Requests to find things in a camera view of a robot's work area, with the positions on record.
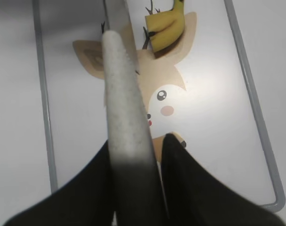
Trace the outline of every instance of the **white backdrop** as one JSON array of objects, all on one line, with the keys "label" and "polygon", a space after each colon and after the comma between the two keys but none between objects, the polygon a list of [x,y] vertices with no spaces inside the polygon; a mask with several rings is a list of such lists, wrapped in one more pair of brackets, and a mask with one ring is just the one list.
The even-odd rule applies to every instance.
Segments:
[{"label": "white backdrop", "polygon": [[50,194],[30,0],[0,0],[0,226]]},{"label": "white backdrop", "polygon": [[[286,197],[286,0],[234,7]],[[286,222],[286,204],[278,214]]]}]

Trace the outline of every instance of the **white surface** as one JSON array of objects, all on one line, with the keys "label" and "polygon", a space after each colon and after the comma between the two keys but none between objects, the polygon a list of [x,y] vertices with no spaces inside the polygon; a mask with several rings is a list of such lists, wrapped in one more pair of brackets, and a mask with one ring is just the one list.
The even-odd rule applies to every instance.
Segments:
[{"label": "white surface", "polygon": [[[72,48],[75,40],[99,40],[102,4],[41,2],[44,50],[59,185],[75,176],[107,139],[104,82],[89,75]],[[154,0],[156,8],[171,3]],[[149,0],[129,0],[137,48],[144,42]],[[186,1],[198,25],[190,54],[176,67],[187,91],[165,85],[150,100],[153,136],[178,132],[190,153],[213,175],[257,204],[275,201],[223,1]],[[165,89],[167,98],[156,98]],[[161,107],[173,106],[171,116]]]},{"label": "white surface", "polygon": [[74,177],[107,138],[104,81],[81,66],[75,40],[100,40],[102,1],[40,2],[58,184]]},{"label": "white surface", "polygon": [[50,194],[30,0],[0,0],[0,226]]},{"label": "white surface", "polygon": [[286,0],[234,6],[286,196]]}]

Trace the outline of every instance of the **beige deer head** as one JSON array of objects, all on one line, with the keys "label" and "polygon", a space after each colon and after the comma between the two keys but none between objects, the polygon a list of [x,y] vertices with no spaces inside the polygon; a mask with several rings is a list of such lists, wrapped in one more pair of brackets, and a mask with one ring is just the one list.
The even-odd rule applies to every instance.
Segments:
[{"label": "beige deer head", "polygon": [[[179,40],[170,47],[156,55],[154,55],[151,50],[147,49],[140,49],[137,51],[140,66],[140,74],[137,78],[147,112],[149,112],[149,103],[152,96],[156,90],[162,86],[175,85],[182,90],[186,90],[182,76],[175,67],[175,64],[182,61],[191,50],[196,31],[196,13],[191,12],[186,14],[185,23],[186,27],[184,33]],[[73,42],[73,47],[87,72],[96,78],[104,80],[101,42],[77,40]],[[166,98],[165,92],[158,92],[157,98],[159,100],[164,100]],[[173,112],[174,109],[172,106],[165,106],[161,109],[161,113],[165,117],[170,116]],[[150,116],[150,114],[148,114],[148,119],[150,120],[150,125],[152,125],[152,116]],[[186,142],[178,135],[178,133],[172,133],[176,135],[183,146],[186,146]],[[153,144],[158,161],[160,161],[164,135],[165,134],[162,134],[159,137],[153,137]]]}]

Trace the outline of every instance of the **deer antler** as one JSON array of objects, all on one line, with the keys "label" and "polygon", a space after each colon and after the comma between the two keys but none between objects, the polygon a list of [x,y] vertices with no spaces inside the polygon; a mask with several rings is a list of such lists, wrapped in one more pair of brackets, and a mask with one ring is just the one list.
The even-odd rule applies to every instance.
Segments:
[{"label": "deer antler", "polygon": [[145,7],[145,9],[148,11],[149,15],[153,14],[153,2],[151,0],[151,9],[148,9],[147,7]]},{"label": "deer antler", "polygon": [[102,34],[104,33],[104,26],[105,26],[105,21],[103,23],[101,23],[101,31],[102,31]]},{"label": "deer antler", "polygon": [[[151,9],[148,9],[147,7],[145,7],[145,9],[148,11],[149,15],[153,14],[153,2],[151,0]],[[159,8],[155,8],[155,10],[157,11],[157,13],[160,13],[160,9]]]},{"label": "deer antler", "polygon": [[146,28],[145,27],[143,27],[143,29],[144,29],[144,33],[145,33],[145,42],[144,42],[144,45],[143,45],[143,47],[142,47],[142,49],[147,49],[147,46],[148,46],[148,42],[149,42],[149,36],[148,36],[148,32],[147,32],[147,30],[146,30]]}]

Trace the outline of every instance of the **banana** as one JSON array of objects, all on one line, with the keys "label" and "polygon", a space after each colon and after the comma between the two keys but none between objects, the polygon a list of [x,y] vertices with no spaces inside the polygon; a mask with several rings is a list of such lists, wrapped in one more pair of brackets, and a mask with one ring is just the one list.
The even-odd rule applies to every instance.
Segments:
[{"label": "banana", "polygon": [[174,0],[172,10],[146,16],[145,21],[152,51],[170,46],[185,29],[184,0]]}]

